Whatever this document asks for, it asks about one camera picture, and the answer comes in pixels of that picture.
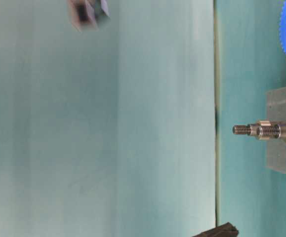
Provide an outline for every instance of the screw thread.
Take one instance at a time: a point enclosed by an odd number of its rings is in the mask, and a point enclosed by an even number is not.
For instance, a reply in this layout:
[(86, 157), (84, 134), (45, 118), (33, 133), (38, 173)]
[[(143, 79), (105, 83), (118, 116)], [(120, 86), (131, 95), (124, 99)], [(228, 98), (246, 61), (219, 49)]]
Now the screw thread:
[(251, 128), (245, 125), (235, 125), (233, 127), (233, 133), (235, 135), (250, 135)]
[(257, 129), (257, 135), (264, 138), (279, 138), (280, 129), (278, 125), (274, 126), (260, 126)]

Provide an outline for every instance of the teal surface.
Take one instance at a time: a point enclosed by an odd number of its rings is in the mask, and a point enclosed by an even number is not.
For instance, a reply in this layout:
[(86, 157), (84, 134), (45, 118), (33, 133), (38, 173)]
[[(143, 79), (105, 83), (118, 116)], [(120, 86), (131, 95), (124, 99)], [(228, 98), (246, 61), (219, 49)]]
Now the teal surface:
[(0, 237), (111, 237), (118, 3), (77, 32), (66, 1), (0, 1)]
[(219, 224), (243, 237), (286, 236), (286, 175), (266, 168), (266, 144), (232, 134), (266, 116), (266, 91), (286, 86), (283, 1), (217, 0)]
[(121, 0), (118, 237), (215, 225), (213, 2)]
[(190, 237), (215, 225), (212, 1), (0, 0), (0, 237)]

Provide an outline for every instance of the metal shaft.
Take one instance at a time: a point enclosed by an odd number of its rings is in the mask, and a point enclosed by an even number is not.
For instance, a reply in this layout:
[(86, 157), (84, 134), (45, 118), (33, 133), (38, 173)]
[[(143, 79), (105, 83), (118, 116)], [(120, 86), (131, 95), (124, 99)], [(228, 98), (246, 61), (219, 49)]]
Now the metal shaft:
[(233, 133), (236, 135), (254, 136), (258, 140), (282, 139), (286, 142), (286, 121), (260, 120), (247, 126), (235, 125)]
[(233, 133), (236, 135), (250, 135), (251, 129), (245, 125), (235, 125), (233, 127)]

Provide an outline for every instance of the threaded bolt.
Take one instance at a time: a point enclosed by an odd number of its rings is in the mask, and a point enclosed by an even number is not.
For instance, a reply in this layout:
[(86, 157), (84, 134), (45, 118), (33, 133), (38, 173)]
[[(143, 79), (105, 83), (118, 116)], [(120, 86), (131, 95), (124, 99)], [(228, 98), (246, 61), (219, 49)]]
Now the threaded bolt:
[(261, 138), (278, 139), (280, 137), (280, 128), (278, 125), (259, 126), (257, 128), (257, 136)]
[(235, 125), (233, 127), (233, 133), (235, 135), (250, 135), (251, 128), (250, 126), (245, 126), (245, 125)]

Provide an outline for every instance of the dark blurry object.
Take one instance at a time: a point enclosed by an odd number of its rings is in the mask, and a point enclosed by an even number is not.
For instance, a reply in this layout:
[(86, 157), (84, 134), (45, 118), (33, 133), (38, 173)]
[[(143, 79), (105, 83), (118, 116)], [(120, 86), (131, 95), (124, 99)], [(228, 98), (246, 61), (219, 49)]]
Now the dark blurry object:
[(194, 237), (236, 237), (238, 234), (238, 230), (231, 223), (226, 223)]
[(109, 18), (106, 0), (67, 0), (73, 26), (78, 30), (84, 27), (97, 28)]

